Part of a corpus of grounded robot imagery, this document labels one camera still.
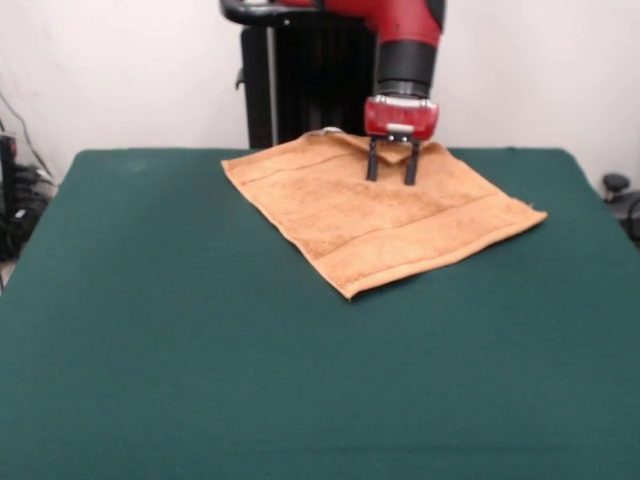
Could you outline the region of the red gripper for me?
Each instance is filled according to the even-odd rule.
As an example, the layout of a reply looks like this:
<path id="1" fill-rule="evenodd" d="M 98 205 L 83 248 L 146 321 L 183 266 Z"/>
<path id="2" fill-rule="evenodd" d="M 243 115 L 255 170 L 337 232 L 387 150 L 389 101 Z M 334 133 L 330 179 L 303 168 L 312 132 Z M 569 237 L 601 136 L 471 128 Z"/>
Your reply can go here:
<path id="1" fill-rule="evenodd" d="M 413 139 L 405 170 L 404 184 L 416 182 L 420 156 L 420 141 L 427 141 L 436 129 L 439 106 L 429 99 L 377 95 L 369 97 L 364 106 L 365 131 L 370 138 L 366 180 L 375 182 L 378 176 L 378 137 Z"/>

